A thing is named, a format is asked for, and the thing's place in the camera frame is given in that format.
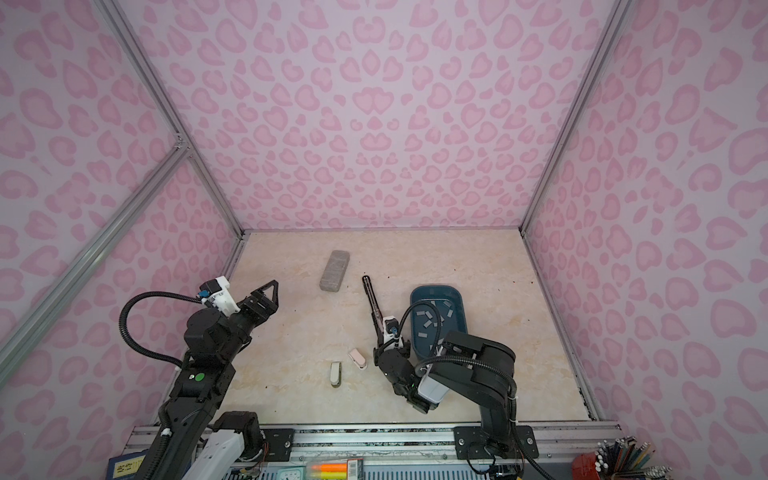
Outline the black stapler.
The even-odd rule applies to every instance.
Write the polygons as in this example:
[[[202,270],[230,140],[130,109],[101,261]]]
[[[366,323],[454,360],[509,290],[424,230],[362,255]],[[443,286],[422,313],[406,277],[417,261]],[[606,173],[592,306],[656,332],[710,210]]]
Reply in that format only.
[[[381,347],[385,343],[384,336],[386,332],[386,326],[384,316],[378,304],[371,278],[368,275],[362,276],[362,284],[371,309],[371,317],[376,333],[377,346]]]

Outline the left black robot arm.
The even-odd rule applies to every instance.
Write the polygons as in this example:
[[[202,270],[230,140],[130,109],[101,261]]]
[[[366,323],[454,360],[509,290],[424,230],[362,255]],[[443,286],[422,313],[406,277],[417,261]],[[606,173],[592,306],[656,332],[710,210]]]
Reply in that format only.
[[[181,359],[140,345],[129,332],[127,320],[133,306],[153,297],[201,306],[186,322],[183,339],[187,350]],[[140,466],[139,479],[180,479],[188,471],[198,441],[234,379],[234,359],[250,345],[253,330],[278,309],[278,281],[271,280],[236,301],[224,277],[203,283],[194,297],[148,291],[126,303],[118,321],[125,343],[141,355],[179,368],[167,400],[158,409],[159,432]]]

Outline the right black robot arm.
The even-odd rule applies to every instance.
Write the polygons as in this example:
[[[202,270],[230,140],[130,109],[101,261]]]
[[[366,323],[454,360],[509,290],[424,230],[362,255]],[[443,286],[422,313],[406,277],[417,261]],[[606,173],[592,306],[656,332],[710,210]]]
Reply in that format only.
[[[414,364],[410,344],[392,337],[373,349],[374,365],[394,393],[427,414],[452,392],[477,405],[478,427],[456,427],[460,460],[537,459],[532,429],[517,424],[515,353],[505,345],[450,331],[438,351]]]

